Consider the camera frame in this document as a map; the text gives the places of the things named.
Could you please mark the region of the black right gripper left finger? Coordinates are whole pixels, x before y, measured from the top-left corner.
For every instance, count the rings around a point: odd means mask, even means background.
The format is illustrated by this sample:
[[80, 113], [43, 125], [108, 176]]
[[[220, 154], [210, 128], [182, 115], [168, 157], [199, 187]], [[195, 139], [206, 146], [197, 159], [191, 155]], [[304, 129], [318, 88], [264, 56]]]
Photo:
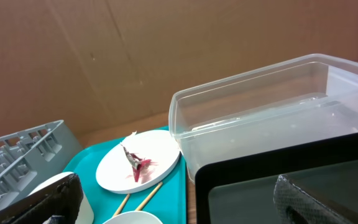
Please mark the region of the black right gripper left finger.
[[0, 210], [0, 224], [75, 224], [82, 199], [79, 176], [69, 174]]

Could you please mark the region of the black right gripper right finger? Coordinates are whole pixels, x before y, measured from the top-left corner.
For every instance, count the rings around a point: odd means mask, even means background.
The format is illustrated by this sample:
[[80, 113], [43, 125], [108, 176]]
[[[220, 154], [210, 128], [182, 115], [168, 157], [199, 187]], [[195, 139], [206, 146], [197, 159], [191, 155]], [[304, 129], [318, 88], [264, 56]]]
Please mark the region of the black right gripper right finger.
[[273, 202], [284, 224], [358, 224], [358, 212], [308, 190], [285, 174], [277, 178]]

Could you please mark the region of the grey bowl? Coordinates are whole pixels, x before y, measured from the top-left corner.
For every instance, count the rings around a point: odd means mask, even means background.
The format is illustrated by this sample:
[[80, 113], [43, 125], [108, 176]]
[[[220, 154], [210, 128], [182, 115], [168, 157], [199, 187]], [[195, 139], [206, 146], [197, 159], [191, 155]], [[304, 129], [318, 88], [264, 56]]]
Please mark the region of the grey bowl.
[[103, 224], [162, 224], [162, 221], [149, 212], [130, 211], [116, 215]]

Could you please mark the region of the red white wrapper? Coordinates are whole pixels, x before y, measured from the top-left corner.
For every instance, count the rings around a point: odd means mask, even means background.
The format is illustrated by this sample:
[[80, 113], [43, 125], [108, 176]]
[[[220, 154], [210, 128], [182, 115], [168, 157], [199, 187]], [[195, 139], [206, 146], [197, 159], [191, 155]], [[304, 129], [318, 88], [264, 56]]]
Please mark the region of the red white wrapper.
[[122, 144], [121, 147], [123, 148], [126, 159], [132, 167], [134, 181], [138, 182], [142, 174], [148, 173], [148, 169], [152, 163], [152, 160], [138, 157], [135, 153], [129, 152]]

